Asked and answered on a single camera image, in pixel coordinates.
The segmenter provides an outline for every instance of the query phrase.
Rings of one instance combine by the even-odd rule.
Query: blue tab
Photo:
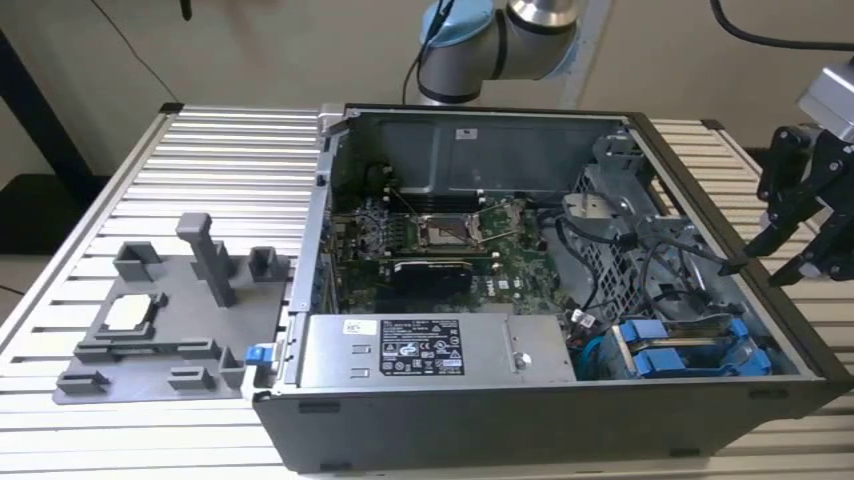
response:
[[[246,351],[246,364],[269,367],[273,365],[273,348],[255,345]]]

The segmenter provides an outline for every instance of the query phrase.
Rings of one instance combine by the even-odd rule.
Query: cable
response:
[[[716,15],[719,24],[736,38],[764,45],[767,47],[789,48],[792,50],[829,50],[836,52],[854,52],[854,43],[843,42],[805,42],[800,40],[785,40],[780,38],[764,37],[744,31],[731,22],[724,13],[724,7],[721,6],[721,0],[711,0],[712,11]]]
[[[593,233],[582,230],[582,228],[578,225],[576,225],[568,217],[564,217],[564,219],[566,220],[565,224],[570,229],[570,231],[584,239],[590,240],[594,243],[604,243],[606,245],[620,245],[621,242],[617,238],[605,238],[598,235],[594,235]]]
[[[648,280],[648,275],[650,272],[650,264],[653,263],[653,256],[656,255],[656,250],[658,250],[658,247],[661,247],[662,245],[665,245],[664,241],[658,241],[656,243],[656,245],[653,245],[653,248],[650,248],[646,252],[646,257],[644,258],[644,263],[641,264],[641,275],[640,275],[640,288],[638,290],[641,291],[641,297],[644,298],[644,302],[650,306],[650,308],[656,309],[656,299],[652,297],[650,295],[650,291],[646,288],[646,280]],[[664,312],[660,310],[660,313],[662,314],[662,316],[665,317],[665,319],[668,320],[673,320],[673,318],[670,317],[670,315],[668,315],[668,312]]]
[[[15,295],[21,295],[22,297],[25,296],[25,292],[22,292],[17,288],[7,287],[6,285],[0,285],[0,290],[6,290],[7,292],[14,293]]]
[[[682,296],[682,295],[700,295],[699,292],[692,292],[691,290],[668,290],[666,292],[660,293],[658,295],[656,295],[653,297],[653,301],[658,302],[664,299],[666,299],[670,296]]]
[[[125,40],[125,44],[127,45],[129,50],[131,50],[131,53],[134,54],[134,57],[137,57],[137,60],[139,60],[139,63],[143,64],[143,67],[146,67],[146,70],[149,70],[149,73],[151,73],[151,75],[155,77],[158,82],[161,82],[161,85],[163,86],[166,91],[170,93],[170,96],[173,97],[173,100],[175,102],[181,103],[181,101],[178,100],[178,95],[175,95],[175,92],[173,91],[170,86],[166,84],[166,82],[161,78],[161,75],[158,75],[158,73],[154,71],[154,69],[149,66],[149,64],[146,63],[146,60],[143,60],[143,58],[139,56],[139,53],[137,53],[137,49],[134,48],[134,45],[131,44],[131,41],[129,40],[129,37],[126,37],[125,33],[122,33],[122,29],[119,28],[119,25],[117,25],[117,22],[114,22],[113,18],[110,17],[110,15],[107,14],[107,12],[102,8],[102,6],[98,4],[97,0],[90,0],[90,2],[95,6],[95,8],[98,8],[98,11],[102,12],[102,15],[105,16],[105,18],[110,22],[110,25],[113,25],[114,30],[117,31],[117,33],[122,37],[122,40]]]
[[[566,223],[569,223],[566,220],[566,217],[558,217],[556,219],[556,233],[558,235],[558,241],[561,242],[561,245],[564,245],[564,249],[568,251],[570,255],[573,255],[576,260],[578,260],[578,262],[582,264],[582,266],[590,273],[590,277],[593,279],[590,295],[588,295],[588,300],[585,300],[585,303],[582,305],[582,310],[588,311],[588,309],[590,308],[590,304],[596,300],[597,294],[600,293],[600,275],[597,274],[597,269],[593,268],[593,265],[590,264],[590,262],[585,259],[585,257],[582,257],[581,253],[578,253],[578,251],[570,245],[570,241],[566,238],[566,232],[564,230]]]
[[[728,259],[727,258],[721,258],[719,257],[715,253],[708,252],[705,250],[701,250],[700,248],[689,245],[688,243],[682,243],[681,241],[661,236],[661,235],[652,235],[656,238],[656,241],[661,244],[665,243],[668,245],[670,245],[674,248],[678,248],[680,250],[697,255],[701,258],[705,258],[707,260],[709,260],[711,262],[717,263],[719,265],[727,265],[728,264]]]
[[[418,72],[421,74],[422,60],[425,58],[425,54],[428,53],[428,48],[430,48],[430,42],[440,34],[440,30],[445,25],[445,21],[448,20],[449,15],[452,15],[452,9],[454,8],[456,1],[457,0],[449,0],[448,5],[445,5],[445,0],[437,1],[437,11],[433,14],[433,20],[430,20],[430,27],[428,28],[428,33],[425,35],[425,42],[418,49],[416,60],[413,60],[413,65],[410,65],[410,69],[406,72],[406,77],[404,78],[404,88],[401,89],[401,105],[406,105],[406,87],[410,85],[413,72],[416,72],[416,69],[418,68]]]

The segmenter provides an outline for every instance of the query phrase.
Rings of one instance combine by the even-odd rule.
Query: metal rail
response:
[[[759,231],[757,172],[729,136],[699,121],[657,128],[740,233]],[[318,146],[317,112],[186,107],[159,117],[82,226],[0,328],[0,473],[25,479],[205,476],[298,478],[245,400],[57,406],[51,391],[95,318],[126,239],[165,253],[186,210],[215,219],[214,236],[241,253],[270,244],[294,260]],[[767,260],[769,268],[815,234],[804,227]],[[854,371],[854,289],[805,281],[788,288],[807,317]],[[284,321],[288,315],[284,300]],[[801,420],[771,422],[711,459],[388,472],[390,478],[716,477],[729,480],[849,479],[854,475],[854,396]]]

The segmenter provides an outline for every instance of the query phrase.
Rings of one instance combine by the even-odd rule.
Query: power supply label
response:
[[[460,320],[384,320],[384,375],[465,375]]]

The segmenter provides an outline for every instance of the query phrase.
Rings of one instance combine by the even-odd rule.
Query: white sticker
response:
[[[377,335],[377,320],[345,320],[345,335]]]
[[[478,129],[477,128],[458,128],[457,129],[457,139],[458,140],[477,140],[478,139]]]
[[[597,321],[597,319],[594,318],[593,315],[585,316],[585,318],[582,319],[582,327],[585,327],[585,328],[593,327],[593,324],[594,324],[596,321]]]

